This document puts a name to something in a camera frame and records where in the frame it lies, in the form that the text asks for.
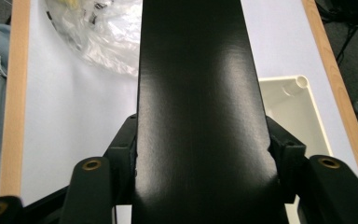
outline clear plastic bag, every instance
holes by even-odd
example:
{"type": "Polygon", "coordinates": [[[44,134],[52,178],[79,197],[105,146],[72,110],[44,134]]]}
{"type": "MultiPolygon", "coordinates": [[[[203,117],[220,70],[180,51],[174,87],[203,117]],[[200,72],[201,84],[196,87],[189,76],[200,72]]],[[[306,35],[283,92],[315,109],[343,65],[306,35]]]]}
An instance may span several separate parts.
{"type": "Polygon", "coordinates": [[[45,0],[67,45],[87,62],[138,75],[142,0],[45,0]]]}

